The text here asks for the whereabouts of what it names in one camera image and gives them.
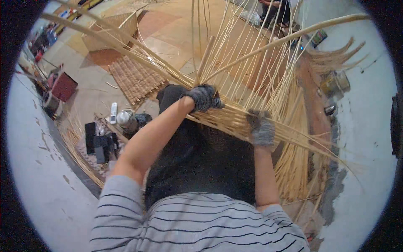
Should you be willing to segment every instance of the white wall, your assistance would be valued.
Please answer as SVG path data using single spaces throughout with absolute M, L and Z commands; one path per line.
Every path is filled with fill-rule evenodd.
M 353 0 L 305 0 L 303 7 L 307 6 L 306 26 L 363 12 Z M 325 31 L 328 38 L 319 50 L 339 49 L 353 36 L 351 48 L 363 41 L 366 44 L 347 63 L 369 54 L 358 67 L 346 71 L 351 90 L 337 102 L 338 144 L 349 151 L 341 149 L 340 157 L 350 161 L 363 188 L 348 172 L 344 191 L 333 202 L 334 221 L 320 233 L 324 240 L 319 251 L 356 251 L 376 224 L 392 189 L 397 161 L 391 154 L 390 114 L 397 87 L 391 59 L 372 21 L 340 24 Z M 361 73 L 361 68 L 376 59 Z
M 30 220 L 49 248 L 86 251 L 98 200 L 50 137 L 47 115 L 32 85 L 26 77 L 14 75 L 10 87 L 6 130 L 12 177 Z

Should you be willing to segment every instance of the concrete floor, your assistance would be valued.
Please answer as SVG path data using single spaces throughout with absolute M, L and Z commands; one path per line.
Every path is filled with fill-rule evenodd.
M 134 2 L 133 0 L 126 1 L 108 1 L 103 2 L 94 7 L 91 12 L 101 15 L 113 8 L 117 9 L 124 2 Z M 222 17 L 222 5 L 224 1 L 212 1 L 210 3 L 210 14 L 212 19 L 211 32 L 217 33 L 220 17 Z M 181 72 L 194 77 L 194 67 L 191 62 L 191 41 L 190 35 L 190 10 L 189 1 L 172 0 L 158 4 L 149 4 L 147 7 L 149 12 L 143 17 L 139 23 L 139 31 L 144 43 L 156 53 L 160 53 L 160 57 L 168 61 L 172 66 L 180 69 Z M 83 16 L 76 22 L 82 25 L 87 25 L 91 19 Z M 238 29 L 241 30 L 243 21 L 240 21 Z M 204 51 L 206 41 L 201 44 L 201 51 Z M 196 53 L 197 66 L 200 62 L 201 54 Z M 93 121 L 94 113 L 99 113 L 102 116 L 109 116 L 111 103 L 118 103 L 118 110 L 129 108 L 130 104 L 126 100 L 120 89 L 114 89 L 107 85 L 108 82 L 117 86 L 112 75 L 108 72 L 108 65 L 116 58 L 120 57 L 113 50 L 104 50 L 104 52 L 89 53 L 85 45 L 82 43 L 80 33 L 66 28 L 59 36 L 58 41 L 45 53 L 44 58 L 54 65 L 64 63 L 64 70 L 77 83 L 78 88 L 75 94 L 65 104 L 66 111 L 70 117 L 78 117 L 82 125 Z M 53 67 L 44 62 L 45 70 L 49 71 Z M 233 81 L 233 75 L 227 78 L 227 73 L 222 73 L 217 78 L 218 80 L 226 79 L 227 82 Z M 138 109 L 137 112 L 146 112 L 153 118 L 158 115 L 158 103 L 153 99 L 148 99 Z M 62 115 L 59 119 L 61 123 L 66 123 L 66 116 Z M 302 202 L 288 204 L 284 206 L 285 211 L 291 218 L 295 218 L 299 211 Z M 309 202 L 305 207 L 298 225 L 303 227 L 311 216 L 314 204 Z M 324 220 L 320 214 L 313 217 L 313 221 L 307 228 L 307 234 L 318 233 Z

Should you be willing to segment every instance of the person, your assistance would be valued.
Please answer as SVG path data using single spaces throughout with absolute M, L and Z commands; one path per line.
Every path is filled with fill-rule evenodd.
M 275 127 L 267 113 L 247 117 L 254 148 L 249 159 L 248 143 L 214 135 L 226 142 L 212 148 L 200 125 L 185 119 L 223 108 L 212 86 L 187 91 L 171 84 L 157 98 L 159 116 L 129 140 L 106 180 L 91 250 L 309 251 L 304 233 L 280 206 L 270 153 Z
M 262 10 L 263 13 L 260 16 L 261 18 L 261 26 L 268 28 L 270 22 L 272 19 L 276 18 L 277 11 L 280 8 L 280 12 L 278 14 L 277 18 L 277 24 L 287 24 L 290 21 L 291 18 L 291 12 L 290 12 L 290 6 L 288 3 L 288 0 L 259 0 L 259 2 L 262 4 Z

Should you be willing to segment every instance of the woven wicker sheet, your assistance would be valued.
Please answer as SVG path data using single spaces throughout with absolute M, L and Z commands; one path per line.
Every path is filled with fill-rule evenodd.
M 131 105 L 164 84 L 165 79 L 155 71 L 143 67 L 124 56 L 109 66 L 109 71 Z

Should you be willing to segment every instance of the floor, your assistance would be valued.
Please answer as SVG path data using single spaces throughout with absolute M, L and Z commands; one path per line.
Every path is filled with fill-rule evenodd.
M 94 7 L 91 12 L 97 15 L 110 15 L 114 11 L 119 11 L 124 6 L 130 5 L 136 8 L 138 1 L 135 0 L 114 0 L 103 2 Z M 210 1 L 210 19 L 211 26 L 209 32 L 216 34 L 220 23 L 225 1 Z M 191 53 L 191 23 L 190 15 L 191 1 L 186 0 L 170 0 L 160 1 L 159 3 L 149 3 L 147 6 L 147 13 L 139 23 L 139 36 L 144 43 L 154 52 L 160 55 L 164 60 L 168 61 L 176 69 L 180 69 L 184 74 L 194 77 L 194 67 L 190 62 L 192 58 Z M 82 16 L 76 22 L 82 25 L 88 25 L 91 19 Z M 234 35 L 237 31 L 241 31 L 244 21 L 239 20 L 235 24 Z M 201 30 L 202 37 L 206 35 L 207 30 Z M 200 46 L 196 46 L 195 59 L 197 65 L 199 64 L 202 56 L 201 52 L 204 51 L 207 41 L 202 41 Z M 241 49 L 244 54 L 252 48 Z M 77 117 L 82 125 L 93 120 L 94 113 L 101 114 L 107 117 L 110 113 L 110 106 L 113 102 L 118 103 L 118 110 L 129 108 L 130 104 L 125 96 L 119 89 L 115 89 L 106 84 L 110 83 L 117 86 L 112 75 L 109 73 L 108 65 L 114 62 L 121 55 L 114 50 L 103 50 L 98 52 L 88 52 L 85 45 L 81 40 L 81 34 L 66 28 L 59 36 L 58 41 L 45 53 L 44 58 L 54 65 L 64 63 L 64 70 L 69 74 L 77 83 L 78 88 L 75 94 L 65 104 L 66 113 L 60 118 L 61 123 L 68 123 L 67 116 Z M 44 62 L 45 70 L 49 71 L 53 67 Z M 223 73 L 217 79 L 226 79 L 232 81 L 236 74 L 233 72 L 228 74 Z M 306 76 L 307 83 L 314 83 L 310 81 L 309 76 Z M 312 93 L 306 94 L 313 98 L 316 88 Z M 320 114 L 323 110 L 322 103 L 311 104 L 313 114 Z M 147 112 L 153 118 L 158 115 L 158 104 L 155 100 L 148 99 L 138 109 L 137 112 Z M 326 117 L 323 113 L 319 117 L 315 117 L 312 133 L 320 134 L 330 129 L 330 124 L 326 123 Z M 297 224 L 301 227 L 310 220 L 314 203 L 307 201 Z M 297 215 L 302 202 L 288 204 L 283 206 L 286 212 L 292 219 Z M 318 233 L 321 226 L 324 224 L 323 218 L 320 214 L 316 213 L 313 216 L 313 221 L 309 221 L 306 232 Z

